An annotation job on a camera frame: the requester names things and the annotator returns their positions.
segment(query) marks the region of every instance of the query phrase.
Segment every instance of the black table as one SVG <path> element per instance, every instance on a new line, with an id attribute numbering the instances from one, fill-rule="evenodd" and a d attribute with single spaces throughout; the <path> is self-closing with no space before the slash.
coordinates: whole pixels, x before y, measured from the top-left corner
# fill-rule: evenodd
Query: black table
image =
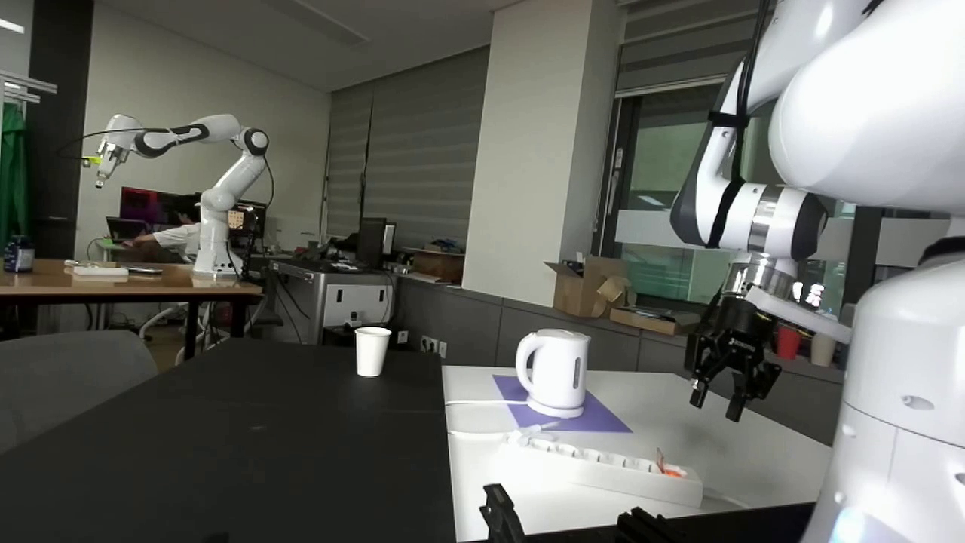
<path id="1" fill-rule="evenodd" d="M 0 457 L 0 541 L 451 541 L 438 359 L 225 341 Z"/>

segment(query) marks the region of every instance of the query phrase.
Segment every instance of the equipment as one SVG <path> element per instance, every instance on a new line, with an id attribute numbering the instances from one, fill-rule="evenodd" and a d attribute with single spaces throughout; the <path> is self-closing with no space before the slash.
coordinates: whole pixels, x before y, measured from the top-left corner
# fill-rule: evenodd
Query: equipment
<path id="1" fill-rule="evenodd" d="M 774 367 L 760 344 L 772 317 L 850 338 L 780 300 L 789 260 L 814 252 L 824 223 L 811 192 L 944 212 L 953 214 L 949 236 L 961 236 L 961 53 L 961 0 L 778 3 L 672 204 L 684 241 L 752 254 L 690 338 L 694 403 L 725 367 L 736 374 L 730 418 L 769 392 Z M 774 98 L 769 147 L 788 188 L 743 185 L 725 163 L 739 151 L 749 114 Z M 961 534 L 965 260 L 955 241 L 942 241 L 916 271 L 878 283 L 857 304 L 837 437 L 805 541 Z"/>
<path id="2" fill-rule="evenodd" d="M 241 276 L 241 260 L 229 247 L 229 212 L 266 168 L 269 137 L 261 129 L 241 127 L 232 114 L 208 114 L 185 127 L 140 127 L 133 118 L 115 114 L 84 165 L 95 168 L 99 188 L 130 154 L 154 160 L 190 143 L 232 143 L 241 151 L 237 163 L 203 192 L 203 223 L 180 226 L 185 236 L 199 239 L 195 276 Z"/>

